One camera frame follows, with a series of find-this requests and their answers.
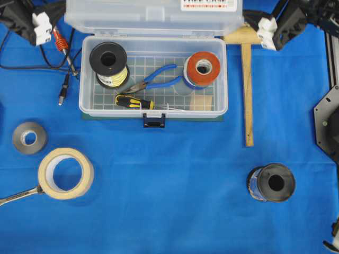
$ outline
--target blue fabric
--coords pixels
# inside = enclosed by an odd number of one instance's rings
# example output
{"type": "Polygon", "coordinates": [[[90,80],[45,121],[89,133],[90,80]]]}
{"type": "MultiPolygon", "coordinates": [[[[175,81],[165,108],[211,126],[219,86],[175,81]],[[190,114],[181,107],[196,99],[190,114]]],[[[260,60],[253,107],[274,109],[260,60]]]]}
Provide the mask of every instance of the blue fabric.
{"type": "MultiPolygon", "coordinates": [[[[274,2],[244,5],[271,11],[274,2]]],[[[75,34],[72,55],[85,37],[75,34]]],[[[45,48],[52,62],[61,60],[52,43],[45,48]]],[[[322,241],[331,240],[338,215],[336,166],[315,145],[313,123],[313,107],[328,91],[324,33],[309,26],[280,52],[254,46],[253,148],[244,147],[239,46],[227,53],[224,120],[167,121],[164,130],[144,129],[141,120],[84,121],[74,78],[60,107],[64,74],[1,69],[0,196],[34,187],[40,161],[59,147],[87,155],[95,180],[75,200],[33,195],[0,207],[0,253],[328,253],[322,241]],[[49,139],[34,156],[12,146],[13,130],[27,120],[41,123],[49,139]],[[285,203],[261,203],[247,192],[247,174],[270,162],[295,175],[285,203]]],[[[43,60],[11,34],[1,63],[43,60]]],[[[71,176],[63,184],[73,184],[71,176]]]]}

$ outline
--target yellow and black screwdriver handle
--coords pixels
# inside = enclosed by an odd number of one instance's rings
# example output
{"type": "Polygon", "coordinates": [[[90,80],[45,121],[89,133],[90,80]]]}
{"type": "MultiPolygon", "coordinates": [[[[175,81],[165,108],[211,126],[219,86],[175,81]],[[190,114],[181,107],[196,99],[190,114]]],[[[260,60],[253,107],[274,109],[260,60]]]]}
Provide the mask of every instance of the yellow and black screwdriver handle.
{"type": "Polygon", "coordinates": [[[137,99],[129,95],[118,94],[115,97],[115,103],[118,106],[123,106],[127,108],[139,109],[140,105],[143,110],[152,110],[154,108],[153,101],[145,101],[143,99],[137,99]]]}

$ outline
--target black spool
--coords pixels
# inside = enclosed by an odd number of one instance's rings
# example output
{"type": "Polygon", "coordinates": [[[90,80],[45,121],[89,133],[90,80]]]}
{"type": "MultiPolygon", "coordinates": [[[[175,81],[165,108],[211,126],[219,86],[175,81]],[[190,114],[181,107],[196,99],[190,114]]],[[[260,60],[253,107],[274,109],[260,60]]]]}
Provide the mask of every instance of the black spool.
{"type": "Polygon", "coordinates": [[[127,66],[126,51],[115,42],[103,42],[97,45],[90,54],[90,64],[95,72],[96,80],[105,88],[117,89],[129,79],[130,71],[127,66]],[[101,81],[101,78],[118,75],[125,68],[127,69],[127,76],[119,86],[109,86],[101,81]]]}
{"type": "Polygon", "coordinates": [[[247,189],[259,201],[281,203],[294,193],[293,173],[282,164],[269,164],[253,169],[247,177],[247,189]]]}

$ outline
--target wooden block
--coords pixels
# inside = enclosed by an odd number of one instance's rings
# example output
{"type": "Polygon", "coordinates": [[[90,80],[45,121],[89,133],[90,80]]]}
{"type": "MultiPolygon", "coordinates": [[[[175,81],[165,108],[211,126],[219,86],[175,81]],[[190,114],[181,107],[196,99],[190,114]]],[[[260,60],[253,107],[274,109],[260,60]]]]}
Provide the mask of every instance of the wooden block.
{"type": "Polygon", "coordinates": [[[193,95],[191,97],[190,110],[193,111],[211,111],[213,96],[211,95],[193,95]]]}
{"type": "Polygon", "coordinates": [[[254,146],[253,138],[253,95],[252,95],[252,48],[250,43],[242,44],[244,79],[244,113],[246,146],[254,146]]]}
{"type": "Polygon", "coordinates": [[[253,28],[249,28],[247,26],[243,26],[237,31],[224,36],[224,42],[226,44],[261,44],[256,31],[253,28]]]}

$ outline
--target blue tape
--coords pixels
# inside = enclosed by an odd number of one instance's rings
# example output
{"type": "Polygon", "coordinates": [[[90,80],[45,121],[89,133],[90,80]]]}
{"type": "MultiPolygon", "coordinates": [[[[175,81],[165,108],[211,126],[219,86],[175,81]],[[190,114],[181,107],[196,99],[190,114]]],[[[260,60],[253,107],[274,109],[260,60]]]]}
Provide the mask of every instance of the blue tape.
{"type": "Polygon", "coordinates": [[[183,75],[183,79],[184,79],[185,84],[186,84],[189,88],[191,88],[191,89],[202,90],[202,89],[205,88],[205,87],[200,87],[200,86],[194,86],[192,83],[190,83],[189,81],[187,81],[187,80],[185,79],[185,75],[183,75]]]}

